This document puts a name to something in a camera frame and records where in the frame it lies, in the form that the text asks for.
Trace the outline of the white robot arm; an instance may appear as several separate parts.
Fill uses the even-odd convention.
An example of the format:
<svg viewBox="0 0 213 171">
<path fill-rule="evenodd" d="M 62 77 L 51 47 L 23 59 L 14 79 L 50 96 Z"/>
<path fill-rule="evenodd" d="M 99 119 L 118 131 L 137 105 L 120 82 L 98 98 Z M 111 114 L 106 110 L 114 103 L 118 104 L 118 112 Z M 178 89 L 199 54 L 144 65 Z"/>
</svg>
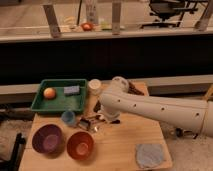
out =
<svg viewBox="0 0 213 171">
<path fill-rule="evenodd" d="M 129 81 L 114 77 L 99 101 L 104 115 L 114 120 L 120 112 L 138 114 L 175 127 L 213 137 L 213 102 L 130 94 Z"/>
</svg>

